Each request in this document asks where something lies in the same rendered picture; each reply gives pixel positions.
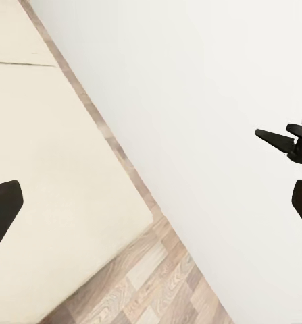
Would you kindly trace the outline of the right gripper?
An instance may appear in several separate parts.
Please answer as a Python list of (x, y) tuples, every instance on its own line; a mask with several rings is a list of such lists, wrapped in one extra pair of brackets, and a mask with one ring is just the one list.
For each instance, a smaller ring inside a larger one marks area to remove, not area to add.
[(288, 124), (286, 131), (290, 132), (293, 137), (290, 138), (260, 129), (256, 129), (255, 135), (274, 146), (276, 150), (286, 153), (291, 161), (302, 164), (302, 125)]

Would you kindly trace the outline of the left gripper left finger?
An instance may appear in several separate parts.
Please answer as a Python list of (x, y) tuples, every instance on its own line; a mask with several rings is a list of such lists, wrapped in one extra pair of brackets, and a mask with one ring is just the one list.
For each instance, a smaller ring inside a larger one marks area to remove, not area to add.
[(0, 242), (24, 204), (18, 180), (0, 184)]

